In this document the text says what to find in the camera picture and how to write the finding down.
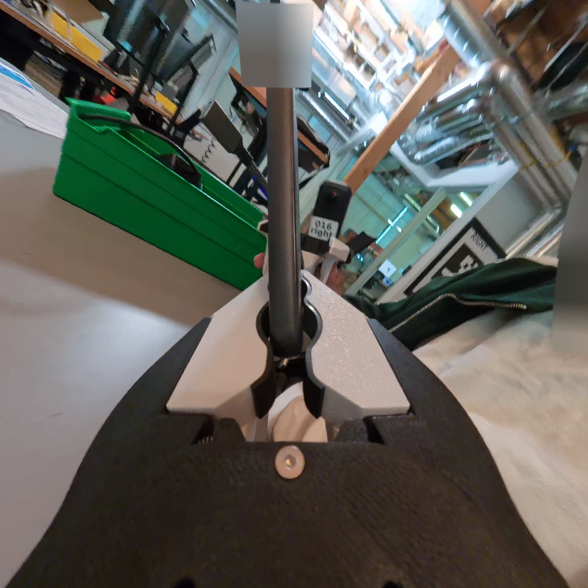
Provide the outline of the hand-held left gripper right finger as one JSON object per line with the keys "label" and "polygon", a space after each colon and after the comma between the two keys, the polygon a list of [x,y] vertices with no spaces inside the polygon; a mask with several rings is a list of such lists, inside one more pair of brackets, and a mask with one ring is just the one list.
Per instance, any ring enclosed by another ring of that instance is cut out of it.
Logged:
{"label": "hand-held left gripper right finger", "polygon": [[367,317],[303,270],[305,301],[320,319],[307,356],[323,389],[320,415],[342,424],[365,417],[405,415],[410,404]]}

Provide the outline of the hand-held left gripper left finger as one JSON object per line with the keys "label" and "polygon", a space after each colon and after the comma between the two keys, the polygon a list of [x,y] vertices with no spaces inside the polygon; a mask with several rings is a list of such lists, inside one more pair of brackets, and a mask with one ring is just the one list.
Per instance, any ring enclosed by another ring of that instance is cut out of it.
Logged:
{"label": "hand-held left gripper left finger", "polygon": [[212,315],[166,403],[169,412],[231,418],[246,439],[267,439],[273,353],[259,317],[268,298],[263,276]]}

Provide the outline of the black USB hub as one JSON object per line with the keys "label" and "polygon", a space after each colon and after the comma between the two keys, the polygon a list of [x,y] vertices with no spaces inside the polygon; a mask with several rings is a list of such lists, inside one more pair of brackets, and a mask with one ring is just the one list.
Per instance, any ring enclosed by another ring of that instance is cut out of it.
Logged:
{"label": "black USB hub", "polygon": [[171,147],[173,153],[158,155],[155,157],[155,159],[182,177],[184,180],[188,181],[193,186],[199,187],[201,185],[202,176],[196,168],[194,161],[182,147],[178,146],[164,134],[145,127],[140,123],[115,118],[113,116],[105,116],[100,114],[81,114],[80,118],[84,121],[110,122],[121,126],[126,126],[128,128],[135,128],[143,131],[144,133],[150,134],[151,136],[157,137],[159,140]]}
{"label": "black USB hub", "polygon": [[276,355],[303,345],[299,235],[298,129],[291,88],[267,88],[268,290],[270,340]]}

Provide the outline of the green plastic bin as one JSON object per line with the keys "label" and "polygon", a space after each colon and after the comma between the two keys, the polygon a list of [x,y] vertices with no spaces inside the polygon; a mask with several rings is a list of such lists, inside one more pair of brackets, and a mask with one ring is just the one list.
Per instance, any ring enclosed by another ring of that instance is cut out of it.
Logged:
{"label": "green plastic bin", "polygon": [[52,191],[55,196],[239,290],[262,271],[262,212],[202,166],[195,187],[155,157],[173,153],[157,137],[110,122],[128,112],[68,99],[70,113]]}

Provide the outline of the grey desk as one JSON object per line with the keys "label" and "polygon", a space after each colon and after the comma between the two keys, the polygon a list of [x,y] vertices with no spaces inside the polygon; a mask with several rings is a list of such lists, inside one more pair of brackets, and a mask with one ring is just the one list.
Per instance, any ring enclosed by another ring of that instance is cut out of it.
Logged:
{"label": "grey desk", "polygon": [[56,197],[61,145],[1,111],[1,587],[123,395],[239,293]]}

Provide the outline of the person's right hand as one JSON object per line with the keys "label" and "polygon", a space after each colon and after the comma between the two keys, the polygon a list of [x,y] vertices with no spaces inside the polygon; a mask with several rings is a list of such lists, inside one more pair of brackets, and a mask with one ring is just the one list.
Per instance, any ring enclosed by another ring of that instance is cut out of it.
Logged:
{"label": "person's right hand", "polygon": [[[263,270],[265,263],[265,253],[257,254],[254,257],[254,266],[259,269]],[[326,285],[337,293],[339,296],[343,296],[343,283],[345,281],[345,277],[342,273],[341,269],[341,262],[337,261],[334,263],[333,267],[330,270],[329,276],[327,278]]]}

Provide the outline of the wooden ceiling beam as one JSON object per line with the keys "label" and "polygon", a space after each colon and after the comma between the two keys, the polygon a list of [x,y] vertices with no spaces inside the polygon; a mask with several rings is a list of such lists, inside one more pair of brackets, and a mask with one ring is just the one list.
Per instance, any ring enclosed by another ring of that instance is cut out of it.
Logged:
{"label": "wooden ceiling beam", "polygon": [[367,146],[354,166],[345,176],[352,195],[371,175],[392,147],[393,143],[408,128],[419,111],[424,107],[447,82],[451,73],[460,62],[456,51],[446,42],[442,42],[436,59],[431,62],[422,77],[409,92],[401,105],[396,109],[382,131]]}

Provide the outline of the dark green zip jacket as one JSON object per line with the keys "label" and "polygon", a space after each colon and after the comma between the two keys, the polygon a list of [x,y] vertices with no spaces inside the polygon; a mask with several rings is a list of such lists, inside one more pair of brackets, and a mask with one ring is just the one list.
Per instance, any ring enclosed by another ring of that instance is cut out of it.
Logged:
{"label": "dark green zip jacket", "polygon": [[377,304],[343,297],[379,322],[409,350],[488,312],[514,315],[553,309],[557,276],[554,258],[510,258],[449,277],[436,277],[406,298]]}

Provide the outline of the black white marker poster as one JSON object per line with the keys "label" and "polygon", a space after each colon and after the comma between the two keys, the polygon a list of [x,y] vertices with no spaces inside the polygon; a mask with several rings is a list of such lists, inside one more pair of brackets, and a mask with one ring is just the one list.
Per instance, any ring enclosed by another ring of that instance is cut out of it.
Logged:
{"label": "black white marker poster", "polygon": [[473,218],[403,290],[411,295],[437,277],[452,277],[505,258],[504,248]]}

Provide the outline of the person's cream trousers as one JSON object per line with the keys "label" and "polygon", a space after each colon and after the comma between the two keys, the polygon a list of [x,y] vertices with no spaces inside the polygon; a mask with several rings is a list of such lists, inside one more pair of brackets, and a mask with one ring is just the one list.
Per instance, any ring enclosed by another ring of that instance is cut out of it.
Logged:
{"label": "person's cream trousers", "polygon": [[408,415],[330,422],[302,385],[270,411],[274,442],[394,447],[443,473],[502,548],[542,580],[587,587],[587,356],[560,350],[553,312],[491,311],[415,350],[440,383],[405,373]]}

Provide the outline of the silver ventilation ducts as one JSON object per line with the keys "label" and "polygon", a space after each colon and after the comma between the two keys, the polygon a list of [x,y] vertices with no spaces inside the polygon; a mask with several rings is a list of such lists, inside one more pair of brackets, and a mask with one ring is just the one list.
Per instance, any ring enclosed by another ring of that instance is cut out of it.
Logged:
{"label": "silver ventilation ducts", "polygon": [[425,105],[398,144],[425,166],[495,139],[546,208],[566,206],[577,172],[503,45],[466,1],[449,1],[439,19],[470,71]]}

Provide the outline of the blue header instruction leaflet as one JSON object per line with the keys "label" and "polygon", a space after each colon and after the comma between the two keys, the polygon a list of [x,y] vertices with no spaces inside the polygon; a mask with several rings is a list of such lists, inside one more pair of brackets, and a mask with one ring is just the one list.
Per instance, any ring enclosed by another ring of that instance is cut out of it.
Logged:
{"label": "blue header instruction leaflet", "polygon": [[28,128],[65,138],[69,115],[35,89],[22,72],[3,63],[1,110]]}

